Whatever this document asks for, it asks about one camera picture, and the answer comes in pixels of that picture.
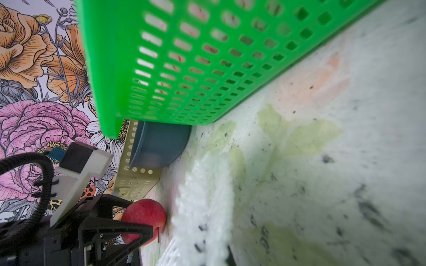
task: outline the stain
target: stain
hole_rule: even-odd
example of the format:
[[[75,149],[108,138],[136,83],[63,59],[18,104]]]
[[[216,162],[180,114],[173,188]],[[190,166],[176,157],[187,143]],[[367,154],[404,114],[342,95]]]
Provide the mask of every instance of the stain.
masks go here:
[[[207,152],[223,150],[223,148],[230,142],[235,127],[236,123],[234,121],[229,121],[221,124],[218,129],[213,130],[207,139],[205,150]]]
[[[322,156],[323,163],[334,163],[334,159],[328,156],[327,154]]]
[[[419,261],[406,248],[393,249],[391,256],[398,262],[400,266],[420,266]]]
[[[342,133],[329,120],[315,120],[306,126],[297,127],[287,140],[283,155],[316,154]]]
[[[376,206],[374,206],[370,201],[360,201],[358,202],[358,209],[371,225],[374,227],[387,231],[382,220],[383,217],[380,214],[380,211]]]
[[[343,237],[343,231],[340,227],[336,226],[336,234],[340,237]]]
[[[257,225],[256,225],[256,220],[254,219],[254,216],[253,216],[253,215],[251,215],[251,216],[250,216],[250,223],[251,223],[252,225],[254,225],[254,226],[257,226]]]
[[[418,17],[412,17],[412,18],[406,20],[404,23],[402,23],[402,26],[410,25],[411,23],[415,22],[417,19],[418,19]]]
[[[299,238],[288,227],[276,226],[268,221],[252,229],[237,229],[234,238],[248,254],[251,265],[262,266],[341,266],[320,245]]]
[[[357,188],[354,191],[354,196],[356,198],[361,198],[364,194],[364,192],[366,191],[367,185],[366,184],[361,184],[359,188]]]
[[[278,179],[276,178],[276,176],[273,174],[273,172],[271,172],[271,180],[272,181],[278,181]]]
[[[229,160],[231,161],[231,176],[234,178],[234,197],[236,199],[234,206],[234,214],[241,212],[239,204],[242,199],[242,188],[245,187],[247,179],[247,167],[244,159],[244,154],[240,147],[232,143],[229,151]]]

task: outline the dark speck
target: dark speck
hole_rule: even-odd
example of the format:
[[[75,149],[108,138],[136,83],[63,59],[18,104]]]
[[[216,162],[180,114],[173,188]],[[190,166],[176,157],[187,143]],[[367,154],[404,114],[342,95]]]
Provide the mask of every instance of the dark speck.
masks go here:
[[[371,225],[377,227],[378,229],[386,231],[385,226],[380,221],[383,218],[382,218],[379,210],[371,202],[369,202],[369,201],[358,202],[358,209],[362,213],[363,217],[368,222],[370,222]]]
[[[254,219],[254,216],[253,216],[253,215],[251,215],[251,216],[250,216],[250,223],[251,223],[252,225],[254,225],[255,227],[257,227],[257,225],[256,225],[256,220]]]
[[[363,260],[366,262],[366,264],[371,265],[371,262],[369,259],[367,259],[366,257],[363,257]]]
[[[419,261],[413,257],[413,254],[408,249],[394,249],[391,255],[400,266],[420,266]]]
[[[334,163],[334,159],[328,156],[327,154],[323,155],[322,157],[323,163]]]
[[[336,234],[338,234],[340,237],[343,237],[343,231],[340,227],[336,227]]]
[[[417,20],[417,17],[412,17],[412,18],[408,19],[406,22],[404,22],[402,25],[403,26],[404,25],[409,25],[409,24],[415,22],[416,20]]]
[[[278,179],[276,178],[276,176],[271,172],[271,180],[272,181],[277,181]]]

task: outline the orange flower print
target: orange flower print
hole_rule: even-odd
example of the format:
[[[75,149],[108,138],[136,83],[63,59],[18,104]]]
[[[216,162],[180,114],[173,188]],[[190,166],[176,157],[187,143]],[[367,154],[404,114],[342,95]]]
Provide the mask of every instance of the orange flower print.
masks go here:
[[[18,81],[26,89],[37,86],[41,66],[53,60],[56,48],[31,16],[0,4],[0,79]]]
[[[47,88],[60,96],[59,100],[63,103],[67,103],[70,100],[79,102],[83,98],[86,102],[89,101],[90,85],[88,82],[89,78],[87,77],[86,56],[84,55],[80,29],[75,24],[68,25],[67,27],[69,29],[66,30],[66,34],[70,41],[63,40],[63,36],[59,34],[56,36],[59,43],[63,41],[60,49],[65,55],[61,55],[60,58],[54,55],[53,61],[46,64],[49,67],[47,70],[49,73]],[[59,74],[62,73],[61,62],[66,81],[58,78],[58,76],[61,76]],[[67,85],[71,99],[68,97]]]

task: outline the yellow-green stain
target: yellow-green stain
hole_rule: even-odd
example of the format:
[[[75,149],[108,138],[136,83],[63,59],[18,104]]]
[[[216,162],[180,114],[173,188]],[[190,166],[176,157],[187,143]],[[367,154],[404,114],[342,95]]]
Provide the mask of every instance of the yellow-green stain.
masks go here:
[[[234,121],[229,121],[221,124],[218,129],[213,130],[207,140],[206,151],[214,152],[216,150],[222,150],[231,140],[235,127],[236,123]]]
[[[234,242],[247,252],[251,265],[341,266],[317,243],[299,238],[287,227],[268,221],[254,229],[236,229]]]
[[[339,136],[342,130],[329,120],[315,120],[297,127],[286,142],[283,155],[315,154]]]
[[[231,176],[234,177],[234,214],[236,214],[243,200],[243,192],[246,190],[245,181],[247,178],[247,169],[244,154],[235,143],[232,143],[231,150],[229,151],[229,159],[231,161]]]

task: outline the white marble surface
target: white marble surface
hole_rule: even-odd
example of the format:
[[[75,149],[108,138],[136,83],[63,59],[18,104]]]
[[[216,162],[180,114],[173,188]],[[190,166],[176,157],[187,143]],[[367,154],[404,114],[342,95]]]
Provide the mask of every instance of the white marble surface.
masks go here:
[[[386,1],[194,128],[148,197],[172,216],[194,158],[220,149],[235,176],[237,265],[426,265],[425,15],[424,0]],[[144,265],[172,231],[143,248]]]

